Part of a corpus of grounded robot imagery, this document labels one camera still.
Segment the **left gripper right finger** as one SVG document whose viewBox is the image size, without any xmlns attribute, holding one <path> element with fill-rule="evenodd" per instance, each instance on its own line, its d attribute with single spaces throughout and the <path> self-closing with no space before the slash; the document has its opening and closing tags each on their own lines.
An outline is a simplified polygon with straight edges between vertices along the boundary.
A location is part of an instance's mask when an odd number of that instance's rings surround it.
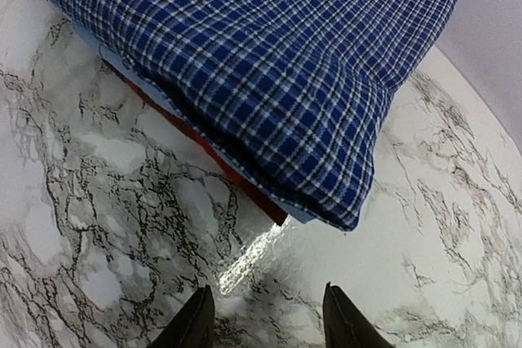
<svg viewBox="0 0 522 348">
<path fill-rule="evenodd" d="M 392 348 L 338 285 L 325 286 L 322 313 L 327 348 Z"/>
</svg>

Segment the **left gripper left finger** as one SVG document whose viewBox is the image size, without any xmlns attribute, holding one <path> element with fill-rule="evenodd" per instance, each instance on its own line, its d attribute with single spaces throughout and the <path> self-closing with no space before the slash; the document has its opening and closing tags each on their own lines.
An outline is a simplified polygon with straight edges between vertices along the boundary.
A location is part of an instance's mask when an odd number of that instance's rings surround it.
<svg viewBox="0 0 522 348">
<path fill-rule="evenodd" d="M 215 300 L 209 285 L 200 287 L 149 348 L 211 348 L 214 346 Z"/>
</svg>

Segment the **shirts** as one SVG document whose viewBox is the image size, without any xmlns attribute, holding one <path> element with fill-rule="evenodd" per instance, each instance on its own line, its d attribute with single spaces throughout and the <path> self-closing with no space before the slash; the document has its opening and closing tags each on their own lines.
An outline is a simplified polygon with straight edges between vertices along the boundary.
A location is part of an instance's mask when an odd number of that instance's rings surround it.
<svg viewBox="0 0 522 348">
<path fill-rule="evenodd" d="M 165 94 L 161 90 L 140 77 L 124 65 L 123 59 L 117 53 L 108 49 L 93 34 L 88 32 L 78 22 L 72 22 L 73 31 L 93 50 L 97 51 L 99 56 L 115 68 L 123 81 L 149 106 L 158 111 L 165 119 L 168 120 L 178 131 L 186 137 L 200 145 L 206 153 L 217 163 L 228 179 L 232 180 L 269 218 L 276 224 L 281 225 L 288 216 L 297 219 L 302 224 L 311 222 L 314 217 L 301 210 L 285 203 L 273 200 L 264 194 L 255 185 L 247 181 L 243 177 L 243 173 L 224 158 L 223 154 L 216 152 L 211 145 L 193 128 L 185 124 L 179 118 L 178 112 L 174 106 L 168 102 Z"/>
</svg>

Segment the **blue checked shirt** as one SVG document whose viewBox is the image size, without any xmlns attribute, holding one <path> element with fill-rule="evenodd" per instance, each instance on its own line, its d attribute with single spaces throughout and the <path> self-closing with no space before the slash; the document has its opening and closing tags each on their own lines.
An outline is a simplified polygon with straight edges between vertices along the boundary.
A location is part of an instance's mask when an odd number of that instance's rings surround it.
<svg viewBox="0 0 522 348">
<path fill-rule="evenodd" d="M 294 216 L 353 230 L 397 90 L 458 0 L 50 0 Z"/>
</svg>

